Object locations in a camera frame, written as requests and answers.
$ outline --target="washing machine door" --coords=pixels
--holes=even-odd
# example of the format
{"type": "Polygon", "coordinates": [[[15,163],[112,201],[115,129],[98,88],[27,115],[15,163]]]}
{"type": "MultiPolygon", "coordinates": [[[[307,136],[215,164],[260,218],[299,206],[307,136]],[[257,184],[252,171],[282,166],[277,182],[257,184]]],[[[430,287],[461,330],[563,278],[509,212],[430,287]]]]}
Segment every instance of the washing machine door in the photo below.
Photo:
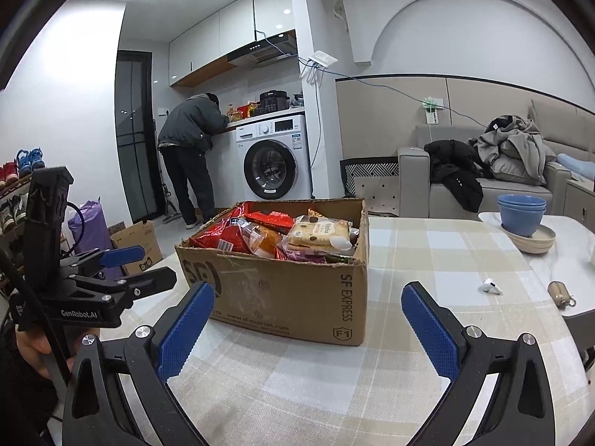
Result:
{"type": "Polygon", "coordinates": [[[296,168],[292,152],[277,141],[255,143],[244,160],[246,182],[264,200],[279,200],[289,193],[295,183],[296,168]]]}

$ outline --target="checkered tablecloth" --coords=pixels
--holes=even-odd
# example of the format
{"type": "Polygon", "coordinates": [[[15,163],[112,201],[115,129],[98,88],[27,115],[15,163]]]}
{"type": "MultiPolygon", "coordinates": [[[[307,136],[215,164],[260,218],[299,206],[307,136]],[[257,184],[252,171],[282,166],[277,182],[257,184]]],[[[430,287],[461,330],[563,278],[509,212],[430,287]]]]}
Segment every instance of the checkered tablecloth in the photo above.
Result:
{"type": "MultiPolygon", "coordinates": [[[[187,291],[177,257],[171,292],[137,302],[120,329],[154,324],[187,291]]],[[[593,411],[576,347],[543,285],[508,237],[480,222],[370,218],[367,332],[361,347],[315,344],[210,320],[180,376],[169,385],[212,445],[405,445],[448,386],[436,375],[401,312],[401,291],[419,281],[463,325],[493,337],[530,332],[541,347],[567,445],[593,411]],[[478,291],[486,278],[504,291],[478,291]]],[[[489,401],[490,376],[457,444],[470,441],[489,401]]],[[[139,411],[129,383],[125,388],[139,411]]],[[[139,425],[159,444],[140,413],[139,425]]]]}

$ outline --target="beige plate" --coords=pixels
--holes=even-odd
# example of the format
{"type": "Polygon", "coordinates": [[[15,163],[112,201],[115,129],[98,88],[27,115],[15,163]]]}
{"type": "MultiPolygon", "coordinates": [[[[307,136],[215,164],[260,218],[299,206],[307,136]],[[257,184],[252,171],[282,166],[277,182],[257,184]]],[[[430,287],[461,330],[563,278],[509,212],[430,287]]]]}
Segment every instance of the beige plate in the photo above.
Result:
{"type": "Polygon", "coordinates": [[[539,225],[537,231],[533,233],[530,238],[517,236],[506,231],[504,228],[502,229],[515,244],[515,246],[520,251],[524,251],[525,253],[536,255],[547,253],[556,241],[556,233],[552,229],[548,228],[547,226],[543,226],[542,224],[539,225]]]}

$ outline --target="white cabinet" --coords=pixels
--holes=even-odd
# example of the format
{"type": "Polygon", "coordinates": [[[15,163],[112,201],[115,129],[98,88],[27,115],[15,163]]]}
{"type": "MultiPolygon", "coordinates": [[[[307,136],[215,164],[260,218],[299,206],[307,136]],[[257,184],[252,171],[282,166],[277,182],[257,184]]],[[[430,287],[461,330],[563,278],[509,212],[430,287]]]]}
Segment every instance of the white cabinet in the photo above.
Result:
{"type": "Polygon", "coordinates": [[[236,131],[213,136],[213,149],[206,153],[206,165],[213,182],[215,207],[231,208],[246,201],[244,163],[237,154],[236,131]]]}
{"type": "Polygon", "coordinates": [[[219,50],[219,12],[201,21],[188,32],[192,45],[190,56],[192,62],[191,72],[216,61],[221,56],[219,50]]]}
{"type": "MultiPolygon", "coordinates": [[[[254,0],[254,17],[256,30],[267,38],[295,28],[292,0],[254,0]]],[[[257,33],[257,40],[263,38],[257,33]]]]}
{"type": "Polygon", "coordinates": [[[170,43],[170,85],[191,72],[191,50],[192,36],[190,30],[170,43]]]}
{"type": "Polygon", "coordinates": [[[254,41],[254,0],[237,0],[219,11],[221,56],[254,41]]]}

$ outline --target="washing machine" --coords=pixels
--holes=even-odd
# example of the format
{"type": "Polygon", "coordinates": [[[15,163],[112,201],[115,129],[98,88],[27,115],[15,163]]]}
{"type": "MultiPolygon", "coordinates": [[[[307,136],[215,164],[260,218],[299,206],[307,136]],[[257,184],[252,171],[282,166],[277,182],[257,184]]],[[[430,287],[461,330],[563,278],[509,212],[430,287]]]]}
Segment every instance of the washing machine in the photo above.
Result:
{"type": "Polygon", "coordinates": [[[236,129],[247,201],[312,198],[312,175],[302,114],[236,129]]]}

